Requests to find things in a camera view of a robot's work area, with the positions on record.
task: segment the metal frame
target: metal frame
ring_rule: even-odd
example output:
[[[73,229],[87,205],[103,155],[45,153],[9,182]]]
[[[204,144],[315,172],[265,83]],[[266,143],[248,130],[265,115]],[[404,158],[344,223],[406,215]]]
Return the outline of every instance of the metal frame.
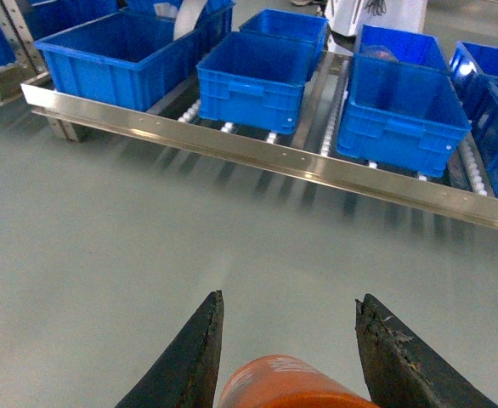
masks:
[[[296,179],[323,184],[332,188],[351,191],[365,196],[375,197],[409,207],[426,210],[451,218],[457,218],[474,224],[498,229],[498,199],[492,196],[474,194],[446,185],[422,181],[417,177],[408,177],[399,173],[370,168],[347,160],[320,155],[308,149],[309,129],[313,126],[314,111],[317,108],[315,99],[321,99],[323,78],[334,71],[331,68],[331,55],[324,58],[320,74],[315,81],[314,91],[305,105],[309,111],[302,112],[300,129],[302,133],[295,134],[293,147],[266,143],[239,134],[230,134],[216,130],[220,124],[209,125],[201,121],[199,125],[183,123],[167,117],[157,116],[168,109],[183,111],[184,106],[190,106],[194,100],[183,101],[189,93],[186,84],[184,91],[173,91],[178,97],[168,106],[159,102],[160,109],[151,108],[150,112],[138,112],[113,105],[106,105],[89,99],[78,98],[50,89],[48,74],[42,74],[23,83],[22,89],[26,101],[36,106],[33,112],[63,122],[75,123],[84,127],[96,128],[131,138],[147,140],[159,145],[190,150],[205,156],[237,162],[270,172],[284,174]],[[334,57],[334,62],[342,67],[339,72],[345,73],[350,61],[349,57]],[[341,89],[345,89],[347,81],[344,75],[337,79]],[[343,92],[336,92],[337,97]],[[339,122],[337,117],[330,126],[334,128]]]
[[[22,96],[23,81],[47,70],[25,22],[30,12],[28,0],[0,0],[0,28],[16,57],[16,62],[0,67],[0,106]]]

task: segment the white paper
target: white paper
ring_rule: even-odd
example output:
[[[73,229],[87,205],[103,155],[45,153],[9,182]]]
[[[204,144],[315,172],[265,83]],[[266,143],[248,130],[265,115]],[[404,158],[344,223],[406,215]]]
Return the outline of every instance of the white paper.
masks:
[[[193,31],[207,0],[184,0],[178,12],[173,29],[173,39],[177,40]]]

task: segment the gravity roller rack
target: gravity roller rack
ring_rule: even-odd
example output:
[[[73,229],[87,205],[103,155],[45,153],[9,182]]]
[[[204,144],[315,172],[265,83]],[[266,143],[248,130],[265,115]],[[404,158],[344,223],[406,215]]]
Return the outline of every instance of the gravity roller rack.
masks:
[[[24,82],[22,89],[34,113],[60,126],[101,129],[498,229],[498,199],[471,135],[459,145],[441,179],[336,153],[351,63],[348,56],[324,53],[306,88],[297,131],[289,137],[199,118],[195,76],[147,112],[59,93],[47,72]],[[331,98],[324,97],[325,89],[335,89]],[[318,108],[327,112],[324,121]],[[79,140],[70,132],[64,136]]]

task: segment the orange object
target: orange object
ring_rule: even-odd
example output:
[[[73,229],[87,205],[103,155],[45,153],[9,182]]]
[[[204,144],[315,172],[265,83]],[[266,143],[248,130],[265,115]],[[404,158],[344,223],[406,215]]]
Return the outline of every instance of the orange object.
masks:
[[[227,381],[218,408],[378,408],[301,360],[270,355]]]

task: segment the metal rail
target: metal rail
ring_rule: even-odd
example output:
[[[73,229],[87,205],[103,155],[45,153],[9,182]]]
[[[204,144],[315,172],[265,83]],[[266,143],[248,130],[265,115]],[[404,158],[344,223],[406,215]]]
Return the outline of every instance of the metal rail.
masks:
[[[329,72],[322,69],[320,77],[315,82],[322,83],[322,76],[328,75]],[[225,133],[214,128],[183,123],[166,115],[156,116],[78,98],[48,89],[44,85],[47,80],[48,75],[42,74],[22,85],[27,102],[36,106],[33,111],[38,115],[160,145],[190,150],[205,156],[217,157],[498,229],[498,199],[492,196],[474,194],[446,185],[422,181],[416,177],[322,156],[305,148],[266,143],[266,141]],[[187,89],[180,93],[178,98],[172,98],[172,105],[164,112],[173,107],[174,111],[179,111],[178,108],[180,108],[183,114],[184,106],[189,107],[195,102],[195,100],[183,102],[183,96],[189,91]],[[307,101],[305,106],[310,106],[311,109],[317,108],[313,100]],[[303,112],[301,116],[306,117],[310,113],[312,112]]]

